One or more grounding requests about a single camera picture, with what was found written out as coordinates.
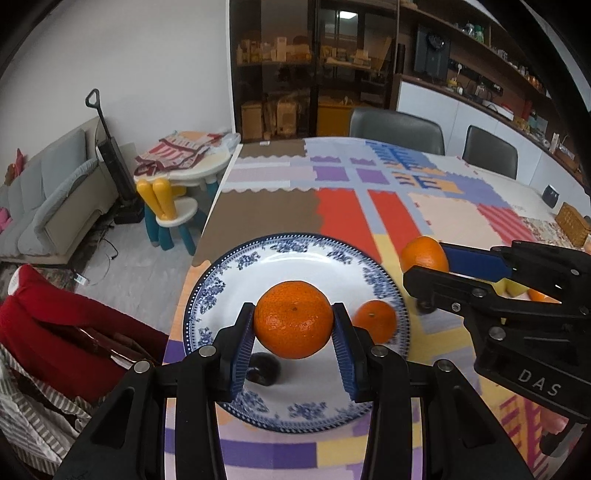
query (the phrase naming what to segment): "wicker basket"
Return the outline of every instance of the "wicker basket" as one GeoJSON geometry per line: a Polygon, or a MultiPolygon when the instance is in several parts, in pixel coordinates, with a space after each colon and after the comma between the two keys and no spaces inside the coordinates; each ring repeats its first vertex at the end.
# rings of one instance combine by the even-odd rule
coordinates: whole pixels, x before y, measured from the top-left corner
{"type": "Polygon", "coordinates": [[[587,220],[566,202],[562,204],[558,215],[556,215],[556,223],[576,247],[582,247],[587,240],[587,235],[591,233],[591,227],[587,220]]]}

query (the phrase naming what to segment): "floor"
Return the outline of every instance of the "floor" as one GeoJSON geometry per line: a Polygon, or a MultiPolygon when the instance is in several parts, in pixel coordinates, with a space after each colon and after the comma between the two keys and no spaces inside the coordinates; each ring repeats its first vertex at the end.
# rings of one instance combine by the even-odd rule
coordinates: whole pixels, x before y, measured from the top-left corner
{"type": "MultiPolygon", "coordinates": [[[[198,195],[200,209],[209,211],[210,201],[198,195]]],[[[200,231],[191,225],[195,244],[200,231]]],[[[76,293],[95,299],[136,318],[166,334],[170,333],[174,312],[192,257],[185,249],[178,233],[171,234],[174,248],[163,251],[153,247],[146,234],[145,224],[116,225],[100,243],[83,275],[86,286],[78,286],[76,293]]]]}

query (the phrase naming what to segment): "kitchen counter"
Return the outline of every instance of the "kitchen counter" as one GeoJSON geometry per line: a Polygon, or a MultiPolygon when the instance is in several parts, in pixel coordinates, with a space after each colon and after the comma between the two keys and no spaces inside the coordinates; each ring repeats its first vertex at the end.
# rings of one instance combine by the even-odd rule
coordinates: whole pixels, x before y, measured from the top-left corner
{"type": "Polygon", "coordinates": [[[568,166],[566,165],[566,163],[560,157],[556,156],[555,154],[550,153],[546,148],[544,148],[543,145],[541,145],[539,142],[534,141],[527,133],[525,133],[524,131],[517,128],[517,126],[513,122],[509,121],[508,118],[502,116],[499,113],[494,112],[493,110],[491,110],[485,106],[480,105],[479,103],[473,102],[458,93],[450,92],[449,90],[447,90],[446,88],[444,88],[442,86],[426,82],[425,80],[421,80],[419,78],[416,78],[416,77],[413,77],[410,75],[396,74],[396,75],[394,75],[394,84],[392,85],[392,101],[391,101],[392,106],[398,105],[398,95],[400,92],[400,85],[402,82],[411,83],[413,85],[417,85],[419,87],[432,90],[433,92],[440,93],[440,94],[445,95],[449,98],[453,98],[455,100],[458,100],[459,102],[465,103],[466,105],[469,105],[472,108],[480,110],[481,112],[493,117],[495,120],[503,123],[504,125],[508,126],[512,130],[514,130],[515,132],[522,135],[524,138],[529,140],[529,142],[531,142],[533,145],[538,147],[542,152],[544,152],[546,155],[551,157],[554,161],[556,161],[556,163],[558,163],[561,167],[563,167],[566,171],[568,171],[569,174],[573,178],[575,178],[579,182],[579,184],[581,184],[583,186],[583,188],[585,188],[587,190],[587,187],[584,185],[584,182],[583,182],[583,176],[581,175],[580,172],[571,171],[568,168],[568,166]]]}

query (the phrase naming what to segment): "bottle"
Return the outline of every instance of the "bottle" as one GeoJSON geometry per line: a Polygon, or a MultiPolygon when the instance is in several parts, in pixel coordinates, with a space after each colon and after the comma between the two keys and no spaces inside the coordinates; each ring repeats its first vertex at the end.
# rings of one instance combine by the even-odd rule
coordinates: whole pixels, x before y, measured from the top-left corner
{"type": "Polygon", "coordinates": [[[480,25],[474,25],[474,38],[480,43],[484,43],[484,29],[480,25]]]}

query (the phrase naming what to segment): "orange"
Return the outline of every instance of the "orange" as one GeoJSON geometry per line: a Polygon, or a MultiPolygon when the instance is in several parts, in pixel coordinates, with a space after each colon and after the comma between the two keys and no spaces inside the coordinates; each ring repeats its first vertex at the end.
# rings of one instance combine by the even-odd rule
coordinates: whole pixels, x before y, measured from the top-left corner
{"type": "Polygon", "coordinates": [[[414,265],[449,272],[449,263],[441,245],[430,236],[419,236],[400,252],[400,268],[405,273],[414,265]]]}
{"type": "Polygon", "coordinates": [[[313,355],[329,341],[332,328],[328,299],[305,281],[285,281],[271,287],[255,308],[256,337],[282,358],[313,355]]]}
{"type": "Polygon", "coordinates": [[[355,312],[352,323],[366,329],[374,343],[385,343],[396,331],[396,310],[382,300],[370,300],[355,312]]]}
{"type": "Polygon", "coordinates": [[[528,296],[530,297],[530,300],[532,301],[544,301],[546,303],[560,303],[558,300],[553,299],[552,297],[549,297],[548,295],[534,290],[533,288],[530,288],[527,291],[528,296]]]}

